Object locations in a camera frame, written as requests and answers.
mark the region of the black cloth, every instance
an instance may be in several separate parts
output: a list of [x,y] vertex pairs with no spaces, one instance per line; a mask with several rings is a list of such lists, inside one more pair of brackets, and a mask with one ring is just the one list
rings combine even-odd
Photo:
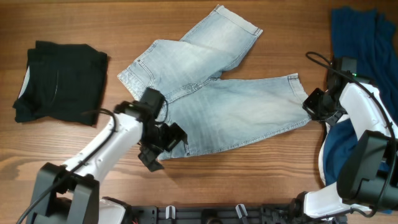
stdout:
[[37,41],[29,49],[30,78],[18,98],[15,121],[51,116],[63,121],[94,125],[98,114],[82,115],[101,106],[108,56],[86,44],[55,44]]

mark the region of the black cable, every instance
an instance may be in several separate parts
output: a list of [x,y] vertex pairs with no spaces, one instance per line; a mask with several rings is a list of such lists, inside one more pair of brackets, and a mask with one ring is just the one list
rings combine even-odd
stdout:
[[155,121],[155,124],[164,124],[167,120],[167,115],[169,113],[169,102],[167,100],[164,100],[166,102],[166,116],[164,117],[163,121]]
[[17,224],[21,224],[24,219],[26,218],[26,216],[28,216],[28,214],[33,210],[33,208],[41,201],[43,200],[43,198],[45,198],[45,196],[50,193],[52,190],[56,189],[57,187],[59,187],[62,183],[64,183],[70,176],[72,176],[75,171],[77,171],[79,168],[81,168],[84,164],[86,164],[86,162],[88,162],[90,160],[91,157],[93,157],[112,137],[112,135],[116,132],[116,117],[114,115],[114,113],[110,112],[107,109],[99,109],[99,110],[95,110],[95,111],[87,111],[84,112],[83,114],[90,114],[90,113],[103,113],[103,114],[108,114],[112,117],[113,119],[113,127],[112,130],[110,132],[110,134],[108,135],[108,137],[106,137],[106,139],[99,145],[97,146],[96,149],[94,149],[94,151],[92,151],[88,156],[86,156],[77,166],[75,166],[72,170],[70,170],[69,172],[67,172],[60,180],[56,181],[55,183],[53,183],[49,188],[47,188],[43,193],[41,193],[37,199],[31,203],[31,205],[29,205],[29,207],[25,210],[25,212],[21,215],[21,217],[19,217]]
[[313,61],[313,62],[319,64],[320,66],[322,66],[322,67],[324,67],[324,68],[326,68],[326,69],[328,69],[328,70],[331,70],[331,71],[335,72],[337,75],[339,75],[339,76],[341,76],[341,77],[343,77],[343,78],[345,78],[345,79],[347,79],[347,80],[349,80],[349,81],[355,83],[355,84],[356,84],[357,86],[359,86],[363,91],[365,91],[365,93],[367,93],[367,94],[369,95],[369,97],[373,100],[373,102],[374,102],[374,103],[376,104],[376,106],[379,108],[379,110],[380,110],[380,112],[381,112],[381,114],[382,114],[382,116],[383,116],[383,119],[384,119],[384,121],[386,122],[388,131],[390,132],[390,135],[391,135],[390,144],[391,144],[391,147],[392,147],[392,150],[391,150],[391,152],[392,152],[392,163],[391,163],[391,166],[390,166],[388,175],[387,175],[387,179],[386,179],[386,181],[384,182],[384,185],[383,185],[383,187],[382,187],[382,189],[381,189],[381,192],[380,192],[379,197],[377,198],[376,206],[372,209],[372,212],[369,213],[369,214],[366,214],[366,213],[364,213],[363,211],[361,211],[361,210],[359,210],[359,209],[357,209],[357,208],[351,208],[351,209],[349,209],[349,210],[346,210],[346,211],[343,211],[343,212],[342,212],[342,213],[344,213],[344,212],[347,212],[347,213],[358,212],[358,213],[360,213],[361,215],[363,215],[363,216],[366,217],[366,218],[371,218],[371,217],[373,217],[373,216],[376,214],[376,212],[377,212],[377,210],[378,210],[378,207],[379,207],[379,204],[380,204],[380,202],[381,202],[381,199],[383,198],[384,194],[386,193],[386,189],[388,188],[389,182],[391,181],[392,175],[393,175],[393,173],[394,173],[394,168],[395,168],[395,166],[396,166],[396,160],[397,160],[397,156],[396,156],[397,141],[396,141],[396,137],[395,137],[395,134],[394,134],[394,130],[392,129],[392,123],[389,122],[388,116],[387,116],[386,112],[384,111],[384,108],[380,105],[380,102],[376,99],[376,97],[374,97],[374,94],[371,93],[371,92],[370,92],[367,88],[365,88],[362,84],[360,84],[360,82],[356,81],[354,78],[349,77],[349,76],[347,76],[346,74],[344,74],[344,73],[342,73],[342,72],[340,72],[340,71],[335,70],[334,68],[330,67],[329,65],[325,65],[324,63],[321,63],[321,62],[319,62],[318,60],[315,60],[314,58],[310,57],[310,55],[316,55],[316,56],[318,56],[318,57],[321,57],[323,60],[325,60],[326,58],[325,58],[324,56],[322,56],[322,55],[320,55],[320,54],[318,54],[318,53],[316,53],[316,52],[307,52],[307,53],[305,54],[305,56],[306,56],[308,59],[310,59],[311,61]]

